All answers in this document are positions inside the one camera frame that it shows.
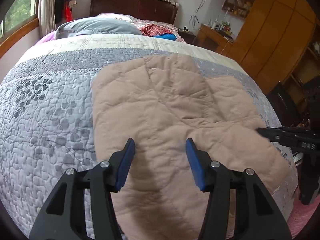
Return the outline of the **pink sleeve forearm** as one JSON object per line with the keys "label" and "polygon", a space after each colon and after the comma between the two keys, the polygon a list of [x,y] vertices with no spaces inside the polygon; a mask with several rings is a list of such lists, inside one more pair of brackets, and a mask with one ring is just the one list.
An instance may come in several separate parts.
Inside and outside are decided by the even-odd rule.
{"label": "pink sleeve forearm", "polygon": [[309,219],[312,217],[313,213],[319,205],[319,196],[317,196],[313,203],[310,205],[303,205],[299,200],[300,189],[297,188],[295,191],[295,198],[293,202],[293,209],[287,220],[287,225],[291,232],[292,238],[295,238],[301,230],[306,226]]}

